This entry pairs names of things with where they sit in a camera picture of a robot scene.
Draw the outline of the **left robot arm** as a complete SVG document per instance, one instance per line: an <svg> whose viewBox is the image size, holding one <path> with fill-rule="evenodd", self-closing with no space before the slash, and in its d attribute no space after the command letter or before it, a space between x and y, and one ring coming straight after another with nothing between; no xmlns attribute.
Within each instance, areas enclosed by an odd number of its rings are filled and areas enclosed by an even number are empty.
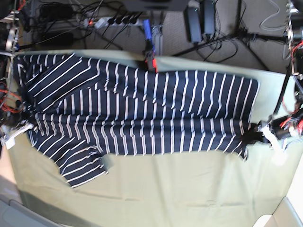
<svg viewBox="0 0 303 227"><path fill-rule="evenodd" d="M289 145L302 142L303 118L284 116L271 121L260 121L242 135L242 143L269 144L276 152L285 152Z"/></svg>

